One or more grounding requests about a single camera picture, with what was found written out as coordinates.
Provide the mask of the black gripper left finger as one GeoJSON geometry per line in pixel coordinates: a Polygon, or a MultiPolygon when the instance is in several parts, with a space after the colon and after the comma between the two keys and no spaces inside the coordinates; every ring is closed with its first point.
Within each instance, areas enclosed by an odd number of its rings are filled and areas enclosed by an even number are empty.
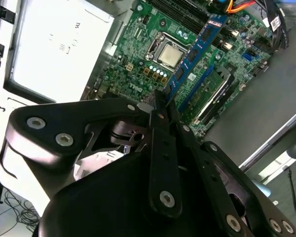
{"type": "Polygon", "coordinates": [[[18,108],[8,120],[9,147],[39,173],[57,179],[97,152],[130,147],[126,156],[148,161],[148,208],[156,218],[182,212],[176,132],[168,112],[173,102],[155,91],[145,104],[126,98],[18,108]]]}

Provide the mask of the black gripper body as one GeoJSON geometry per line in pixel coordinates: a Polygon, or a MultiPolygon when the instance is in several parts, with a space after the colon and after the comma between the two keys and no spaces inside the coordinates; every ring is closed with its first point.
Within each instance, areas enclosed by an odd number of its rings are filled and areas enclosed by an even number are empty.
{"type": "Polygon", "coordinates": [[[160,222],[148,208],[148,161],[126,156],[59,191],[39,222],[40,237],[211,237],[200,189],[180,170],[181,216],[160,222]]]}

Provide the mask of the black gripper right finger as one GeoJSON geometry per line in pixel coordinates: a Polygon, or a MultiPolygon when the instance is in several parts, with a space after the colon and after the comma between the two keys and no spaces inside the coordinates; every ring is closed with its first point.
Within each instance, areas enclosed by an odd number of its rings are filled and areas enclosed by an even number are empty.
{"type": "Polygon", "coordinates": [[[179,163],[187,168],[188,195],[198,226],[208,237],[296,237],[296,228],[213,142],[199,144],[180,122],[174,102],[168,112],[177,137],[179,163]]]}

